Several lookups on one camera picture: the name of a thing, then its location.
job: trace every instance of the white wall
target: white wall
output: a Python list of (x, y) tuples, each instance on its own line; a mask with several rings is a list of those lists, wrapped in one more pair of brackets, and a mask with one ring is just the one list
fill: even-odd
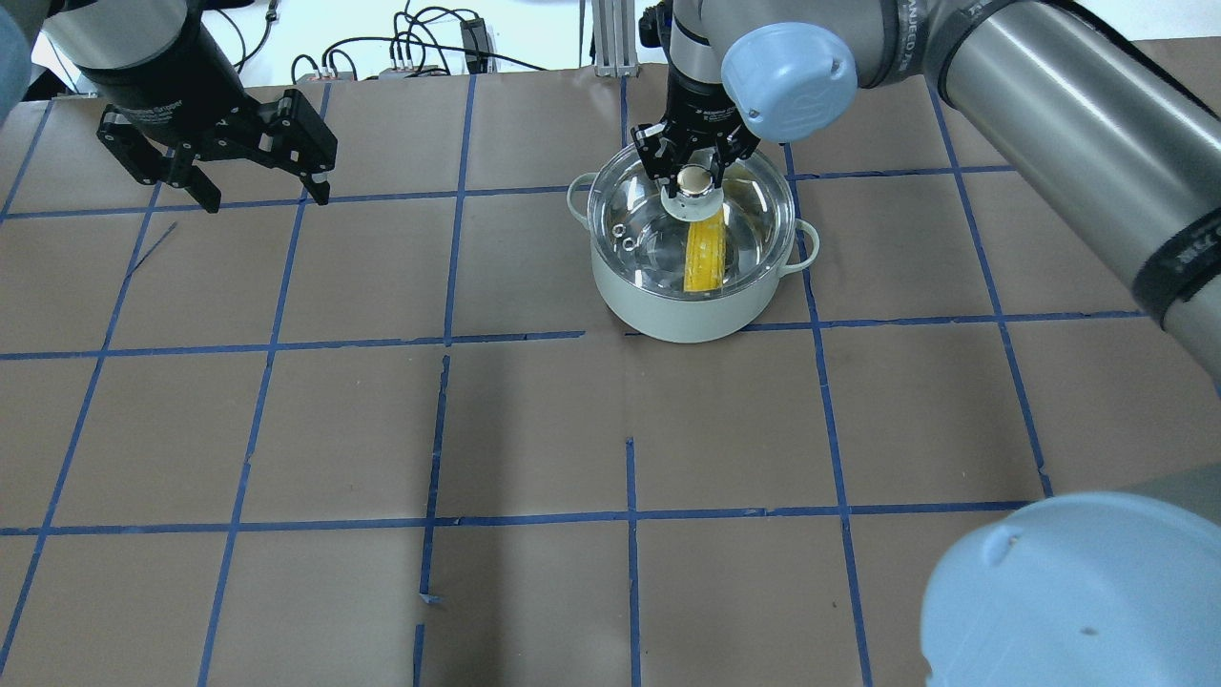
[[(637, 0), (637, 10), (652, 1)], [(546, 68), (589, 63), (582, 56), (589, 50), (591, 20), (586, 17), (585, 38), (579, 39), (578, 0), (462, 0), (454, 4), (413, 0), (411, 4), (416, 10), (437, 4), (480, 12), (492, 33), (493, 49), (503, 55)], [(1082, 4), (1133, 40), (1221, 35), (1221, 0), (1084, 0)], [(256, 0), (250, 7), (230, 12), (252, 49), (263, 34), (265, 9), (266, 0)], [(400, 0), (282, 0), (280, 21), (272, 27), (267, 45), (243, 71), (242, 81), (247, 85), (286, 84), (289, 82), (289, 63), (298, 54), (308, 52), (317, 59), (327, 45), (342, 38), (391, 35), (391, 17), (402, 9)], [(208, 12), (205, 24), (221, 49), (237, 61), (241, 49), (233, 28), (215, 12)], [(462, 46), (457, 21), (438, 21), (431, 28), (442, 44)], [(344, 50), (357, 61), (360, 78), (389, 66), (385, 43), (354, 44), (344, 46)], [(661, 50), (643, 48), (640, 48), (640, 59), (664, 60)], [(56, 72), (62, 71), (45, 41), (35, 48), (35, 61)], [(429, 61), (436, 61), (435, 54)], [(464, 66), (462, 54), (451, 55), (451, 66), (455, 72)], [(521, 67), (502, 63), (499, 68), (516, 71)]]

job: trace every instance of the cooking pot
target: cooking pot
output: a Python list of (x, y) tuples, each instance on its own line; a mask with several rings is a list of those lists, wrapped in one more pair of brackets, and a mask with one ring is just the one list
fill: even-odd
[[(711, 155), (711, 150), (697, 153), (691, 162), (708, 168)], [(589, 183), (581, 212), (575, 195)], [(789, 183), (762, 153), (734, 162), (722, 185), (725, 273), (720, 287), (709, 290), (684, 290), (691, 222), (674, 216), (683, 212), (645, 172), (635, 146), (568, 187), (568, 209), (590, 232), (598, 292), (619, 318), (641, 333), (676, 343), (728, 336), (763, 311), (780, 277), (808, 267), (818, 255), (818, 232), (795, 216)], [(785, 264), (796, 228), (810, 236), (810, 256)]]

